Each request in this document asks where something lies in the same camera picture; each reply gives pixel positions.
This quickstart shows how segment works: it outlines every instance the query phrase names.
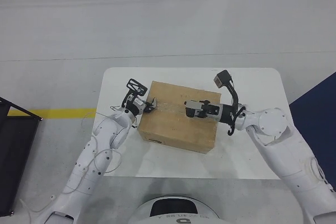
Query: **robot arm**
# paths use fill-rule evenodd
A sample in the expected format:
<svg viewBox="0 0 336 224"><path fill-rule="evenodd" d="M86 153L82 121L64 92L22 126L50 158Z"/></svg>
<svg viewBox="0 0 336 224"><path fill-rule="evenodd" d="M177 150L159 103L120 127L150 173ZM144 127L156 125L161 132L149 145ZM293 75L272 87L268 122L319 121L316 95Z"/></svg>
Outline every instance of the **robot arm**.
<svg viewBox="0 0 336 224"><path fill-rule="evenodd" d="M83 148L62 193L35 223L76 223L82 208L110 165L112 152L124 142L136 116L154 110L155 99L148 103L139 98L147 92L146 87L133 79L129 80L127 87L129 92L121 108L111 116L96 121L91 140Z"/></svg>
<svg viewBox="0 0 336 224"><path fill-rule="evenodd" d="M186 115L211 118L234 129L246 130L263 159L273 172L289 187L299 202L304 219L310 223L336 223L336 197L309 145L298 130L288 123L282 110L248 111L238 104L227 71L214 79L220 88L226 86L232 94L233 104L210 104L209 101L187 101ZM263 143L258 135L279 136Z"/></svg>

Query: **white table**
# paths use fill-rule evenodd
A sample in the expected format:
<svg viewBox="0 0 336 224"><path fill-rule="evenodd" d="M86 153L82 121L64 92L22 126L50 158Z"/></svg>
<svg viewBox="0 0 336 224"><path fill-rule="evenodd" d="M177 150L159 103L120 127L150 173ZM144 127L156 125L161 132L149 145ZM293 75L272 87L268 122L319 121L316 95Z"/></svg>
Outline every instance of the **white table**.
<svg viewBox="0 0 336 224"><path fill-rule="evenodd" d="M248 104L255 111L281 108L292 122L280 74L273 68L110 68L103 76L97 112L109 115L112 113L110 106L122 103L130 78L145 85L148 90L152 81L159 81L220 92L221 102L230 104L228 90L218 89L213 82L215 75L224 69L232 75L240 103ZM123 155L122 164L108 175L278 179L245 131L236 131L233 136L228 136L227 131L228 125L218 124L216 146L204 155L143 141L138 131L132 128L119 148ZM109 169L116 166L118 157L113 156Z"/></svg>

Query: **white cable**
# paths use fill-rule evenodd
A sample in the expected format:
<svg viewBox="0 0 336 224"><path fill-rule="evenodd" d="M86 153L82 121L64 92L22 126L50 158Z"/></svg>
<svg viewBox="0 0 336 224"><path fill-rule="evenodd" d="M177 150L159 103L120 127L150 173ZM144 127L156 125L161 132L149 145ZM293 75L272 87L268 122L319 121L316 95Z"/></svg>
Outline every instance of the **white cable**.
<svg viewBox="0 0 336 224"><path fill-rule="evenodd" d="M97 138L93 135L93 133L92 133L91 137L93 137L94 140L95 140L95 149L94 149L94 152L95 152L95 155L96 155L97 154L97 148L98 148L99 142L97 141ZM96 165L96 160L95 159L94 159L94 165L95 165L96 169L98 170L99 168Z"/></svg>
<svg viewBox="0 0 336 224"><path fill-rule="evenodd" d="M120 107L121 106L110 106L110 109L113 110L113 111L117 111Z"/></svg>
<svg viewBox="0 0 336 224"><path fill-rule="evenodd" d="M95 160L95 158L96 158L99 154L101 154L101 153L103 153L103 152L105 152L105 151L108 151L108 150L111 150L111 151L113 151L113 152L118 153L118 154L120 155L120 159L119 159L118 165L117 165L114 169L112 169L112 170L110 170L110 171L107 171L107 172L104 172L104 174L108 174L109 172L113 172L113 171L115 171L115 170L121 165L121 163L122 163L122 154L121 154L120 152L118 152L117 150L114 150L114 149L112 149L112 148L108 148L108 149L102 150L101 152L97 153L97 154L95 155L95 157L94 157L94 158L88 163L88 165L85 167L85 168L87 168L87 169L86 169L85 173L83 174L83 176L81 177L80 182L78 182L77 187L75 187L75 188L74 188L72 191L70 191L70 192L62 192L62 194L71 194L71 193L75 192L75 191L78 189L78 187L81 185L83 179L85 178L85 176L86 176L86 174L87 174L87 172L88 172L88 168L90 167L91 163Z"/></svg>
<svg viewBox="0 0 336 224"><path fill-rule="evenodd" d="M27 206L27 204L24 202L24 200L22 200L21 198L19 199L20 203L22 204L22 206L26 209L27 211L27 214L29 214L29 224L31 224L31 213L39 213L39 212L42 212L45 208L47 208L51 202L53 202L54 200L56 199L56 196L55 195L51 195L51 198L50 198L50 202L45 206L43 207L42 209L40 210L33 210L31 209L29 206Z"/></svg>
<svg viewBox="0 0 336 224"><path fill-rule="evenodd" d="M82 120L81 120L81 127L82 127L82 124L83 124L83 120L84 120L89 114L93 114L93 113L94 113L94 114L99 114L99 115L101 115L101 116L104 116L106 119L107 119L107 118L113 118L113 116L107 116L107 115L104 115L104 114L101 114L101 113L98 113L98 112L89 112L89 113L85 114L85 116L83 116L83 118L82 118Z"/></svg>
<svg viewBox="0 0 336 224"><path fill-rule="evenodd" d="M312 166L312 163L313 163L314 161L315 161L316 166L317 166L317 168L318 168L319 175L315 173L315 169L314 169L313 166ZM326 182L327 182L326 177L325 177L325 173L324 173L324 171L322 170L321 166L319 165L319 162L318 162L318 160L317 160L316 157L311 158L311 160L310 160L310 166L311 166L311 169L312 169L312 173L315 175L315 177L316 177L318 180L320 180L320 181L326 181Z"/></svg>
<svg viewBox="0 0 336 224"><path fill-rule="evenodd" d="M128 96L127 99L125 100L124 108L127 106L128 98L129 98L130 96L132 96L132 95L133 95L133 94L129 94L129 96Z"/></svg>
<svg viewBox="0 0 336 224"><path fill-rule="evenodd" d="M114 139L117 137L117 135L118 135L122 130L123 130L123 129L121 129L121 130L116 134L116 136L113 138L113 140L112 140L112 142L111 142L111 144L110 144L110 147L111 147L111 145L112 145ZM96 136L92 135L92 137L94 138L94 140L95 140L95 142L96 142L95 152L97 152L98 141L97 141ZM112 148L111 148L111 149L106 149L106 150L111 150L112 152L115 152L115 153L119 154L119 161L118 161L118 165L117 165L114 169L112 169L112 170L110 170L110 171L107 171L107 172L104 172L104 174L108 174L108 173L110 173L110 172L115 171L115 170L121 165L121 163L122 163L122 154L121 154L119 151L114 150L114 149L112 149ZM100 169L96 166L96 160L95 160L95 158L94 158L94 164L95 164L95 167L96 167L96 169L97 169L98 172L101 172Z"/></svg>

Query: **yellow floor line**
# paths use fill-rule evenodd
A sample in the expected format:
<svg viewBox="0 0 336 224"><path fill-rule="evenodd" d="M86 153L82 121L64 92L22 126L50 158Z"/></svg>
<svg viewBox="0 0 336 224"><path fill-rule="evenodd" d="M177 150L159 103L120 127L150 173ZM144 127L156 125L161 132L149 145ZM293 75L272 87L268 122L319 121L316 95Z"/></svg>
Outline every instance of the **yellow floor line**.
<svg viewBox="0 0 336 224"><path fill-rule="evenodd" d="M96 108L61 108L61 109L37 109L29 110L30 112L42 117L51 119L68 119L68 118L94 118ZM27 116L19 110L10 110L8 116Z"/></svg>

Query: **black frame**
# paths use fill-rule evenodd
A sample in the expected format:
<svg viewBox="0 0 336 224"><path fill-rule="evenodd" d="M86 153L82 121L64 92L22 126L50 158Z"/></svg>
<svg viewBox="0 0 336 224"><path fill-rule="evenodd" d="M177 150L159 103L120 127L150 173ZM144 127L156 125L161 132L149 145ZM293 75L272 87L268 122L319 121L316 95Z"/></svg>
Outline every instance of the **black frame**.
<svg viewBox="0 0 336 224"><path fill-rule="evenodd" d="M28 116L8 116L13 107ZM25 165L43 118L0 97L0 217L12 216Z"/></svg>

